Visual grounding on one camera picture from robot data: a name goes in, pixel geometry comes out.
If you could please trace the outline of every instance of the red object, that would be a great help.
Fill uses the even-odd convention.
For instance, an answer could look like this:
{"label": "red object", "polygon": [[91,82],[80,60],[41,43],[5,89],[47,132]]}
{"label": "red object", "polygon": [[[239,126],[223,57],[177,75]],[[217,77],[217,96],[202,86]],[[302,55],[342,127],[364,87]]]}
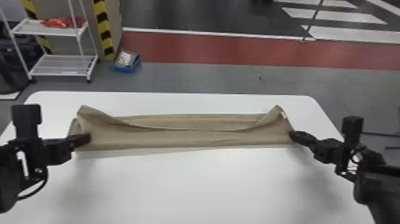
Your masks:
{"label": "red object", "polygon": [[400,70],[400,45],[124,32],[142,62]]}
{"label": "red object", "polygon": [[[76,20],[76,27],[82,28],[83,26],[83,19],[82,17],[75,17]],[[66,18],[51,18],[49,20],[44,20],[40,22],[41,24],[48,26],[48,27],[56,27],[56,28],[74,28],[74,22],[72,21],[72,17]]]}

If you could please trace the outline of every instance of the beige cloth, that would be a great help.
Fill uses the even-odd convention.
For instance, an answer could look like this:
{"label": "beige cloth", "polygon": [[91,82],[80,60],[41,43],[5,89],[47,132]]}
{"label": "beige cloth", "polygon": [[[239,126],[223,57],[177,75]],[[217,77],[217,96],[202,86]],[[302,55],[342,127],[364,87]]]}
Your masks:
{"label": "beige cloth", "polygon": [[90,133],[80,150],[125,148],[222,147],[290,144],[293,130],[283,110],[267,114],[176,114],[111,117],[82,106],[69,135]]}

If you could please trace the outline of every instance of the hazard stripe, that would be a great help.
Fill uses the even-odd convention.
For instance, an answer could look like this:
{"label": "hazard stripe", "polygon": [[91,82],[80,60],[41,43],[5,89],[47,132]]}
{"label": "hazard stripe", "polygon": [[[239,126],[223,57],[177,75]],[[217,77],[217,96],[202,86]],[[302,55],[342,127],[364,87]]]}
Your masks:
{"label": "hazard stripe", "polygon": [[[37,20],[38,15],[36,14],[36,7],[33,5],[33,2],[31,0],[22,0],[22,3],[29,18]],[[44,47],[47,54],[53,54],[50,41],[45,36],[39,36],[39,42]]]}
{"label": "hazard stripe", "polygon": [[115,50],[105,1],[93,0],[93,10],[97,20],[97,29],[101,38],[101,46],[105,55],[105,59],[113,60],[115,58]]}

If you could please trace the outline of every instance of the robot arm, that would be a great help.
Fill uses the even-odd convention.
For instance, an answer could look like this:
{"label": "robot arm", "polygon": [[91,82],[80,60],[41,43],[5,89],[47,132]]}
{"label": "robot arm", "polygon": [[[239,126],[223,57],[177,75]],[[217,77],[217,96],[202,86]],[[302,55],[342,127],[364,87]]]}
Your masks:
{"label": "robot arm", "polygon": [[[48,166],[69,161],[75,148],[90,142],[88,134],[64,139],[39,138],[38,125],[42,123],[39,105],[13,106],[12,120],[17,137],[0,147],[0,213],[39,192],[47,183]],[[18,159],[19,152],[24,153],[25,163]],[[41,184],[34,191],[20,195],[37,183]]]}
{"label": "robot arm", "polygon": [[[291,132],[290,138],[310,148],[316,160],[334,164],[337,175],[353,182],[355,201],[368,206],[377,224],[400,223],[400,167],[387,165],[380,153],[359,143],[363,122],[360,117],[344,118],[345,142],[318,140],[306,132]],[[357,171],[348,169],[350,162],[358,166]]]}

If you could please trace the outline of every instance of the white floor marking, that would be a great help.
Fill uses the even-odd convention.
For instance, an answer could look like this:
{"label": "white floor marking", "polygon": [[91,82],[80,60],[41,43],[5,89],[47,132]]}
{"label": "white floor marking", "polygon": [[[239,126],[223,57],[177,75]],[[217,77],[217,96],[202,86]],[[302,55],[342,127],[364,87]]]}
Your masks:
{"label": "white floor marking", "polygon": [[[286,13],[294,18],[312,18],[315,10],[303,10],[300,8],[282,8]],[[348,21],[354,23],[377,23],[387,24],[371,14],[364,13],[342,13],[334,11],[319,11],[316,17],[317,20],[333,20],[333,21]]]}
{"label": "white floor marking", "polygon": [[389,12],[400,16],[400,8],[397,8],[387,2],[381,1],[381,0],[366,0],[367,2],[371,2],[374,5],[379,6],[380,8],[386,9]]}
{"label": "white floor marking", "polygon": [[[219,33],[219,32],[203,32],[191,30],[166,30],[166,29],[144,29],[135,27],[124,27],[125,32],[143,32],[143,33],[171,33],[183,35],[201,35],[201,36],[229,36],[234,38],[260,38],[260,39],[285,39],[285,40],[301,40],[301,36],[278,36],[278,35],[258,35],[247,33]],[[307,41],[314,41],[314,38],[306,38]]]}
{"label": "white floor marking", "polygon": [[333,41],[400,43],[400,32],[393,31],[313,26],[310,30],[310,34],[316,39]]}
{"label": "white floor marking", "polygon": [[[318,5],[320,0],[275,0],[277,2],[295,3],[295,4],[306,4],[306,5]],[[345,7],[345,8],[358,8],[348,1],[343,0],[325,0],[324,6],[334,7]]]}
{"label": "white floor marking", "polygon": [[19,92],[15,92],[13,94],[0,95],[0,99],[13,100],[18,97],[18,94],[19,94]]}

